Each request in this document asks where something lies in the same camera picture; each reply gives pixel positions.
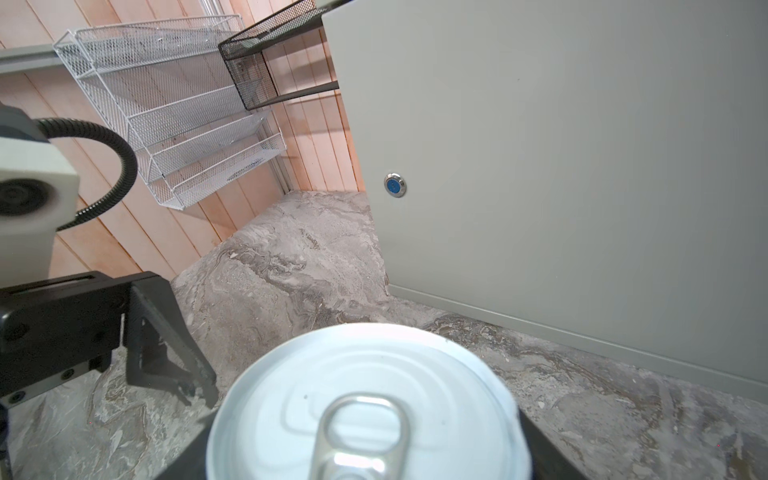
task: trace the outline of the black cable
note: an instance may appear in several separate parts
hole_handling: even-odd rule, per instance
[[[56,229],[57,231],[66,230],[75,225],[80,225],[81,223],[93,220],[120,203],[120,200],[123,200],[123,197],[131,191],[131,187],[134,186],[134,182],[136,181],[138,164],[136,162],[136,154],[123,137],[103,125],[85,120],[74,120],[71,118],[37,118],[35,119],[35,123],[46,138],[78,137],[99,141],[114,150],[122,163],[122,172],[114,187],[112,187],[112,189],[102,198],[96,200],[86,208],[79,210],[75,214],[73,221],[61,225]]]

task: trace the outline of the cabinet door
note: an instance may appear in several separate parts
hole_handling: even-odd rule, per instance
[[[768,400],[768,3],[323,20],[395,295]]]

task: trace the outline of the gray floor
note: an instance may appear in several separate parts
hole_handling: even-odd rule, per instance
[[[768,478],[768,406],[389,296],[365,194],[287,195],[173,285],[222,397],[293,336],[402,323],[482,357],[590,478]],[[209,411],[123,365],[12,410],[17,479],[152,478],[178,455]]]

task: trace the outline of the white wire basket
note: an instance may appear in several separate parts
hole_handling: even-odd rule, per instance
[[[68,31],[56,53],[136,152],[160,205],[183,210],[286,150],[269,110],[248,112],[218,52],[239,15]]]

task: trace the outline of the blue button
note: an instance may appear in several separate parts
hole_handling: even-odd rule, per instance
[[[392,192],[394,194],[400,193],[400,182],[398,182],[394,178],[390,178],[387,181],[386,187],[389,189],[390,192]]]

